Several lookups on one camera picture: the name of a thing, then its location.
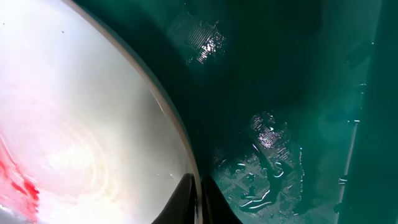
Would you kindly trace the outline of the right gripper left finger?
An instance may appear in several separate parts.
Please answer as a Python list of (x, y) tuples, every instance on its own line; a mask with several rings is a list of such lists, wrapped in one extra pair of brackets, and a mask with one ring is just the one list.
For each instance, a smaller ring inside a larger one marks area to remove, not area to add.
[(186, 173), (152, 224), (194, 224), (196, 199), (194, 177), (192, 174)]

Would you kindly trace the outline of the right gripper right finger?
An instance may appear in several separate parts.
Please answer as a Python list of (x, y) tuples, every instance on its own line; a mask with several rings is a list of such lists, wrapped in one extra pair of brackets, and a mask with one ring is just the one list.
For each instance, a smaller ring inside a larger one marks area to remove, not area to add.
[(202, 178), (201, 187), (204, 224), (242, 224), (211, 176), (206, 175)]

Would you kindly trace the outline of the light blue plate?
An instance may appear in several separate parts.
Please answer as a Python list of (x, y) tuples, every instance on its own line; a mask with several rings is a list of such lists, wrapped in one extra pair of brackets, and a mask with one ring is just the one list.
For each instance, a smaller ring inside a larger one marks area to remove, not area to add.
[(72, 1), (1, 2), (1, 222), (152, 223), (197, 163), (140, 57)]

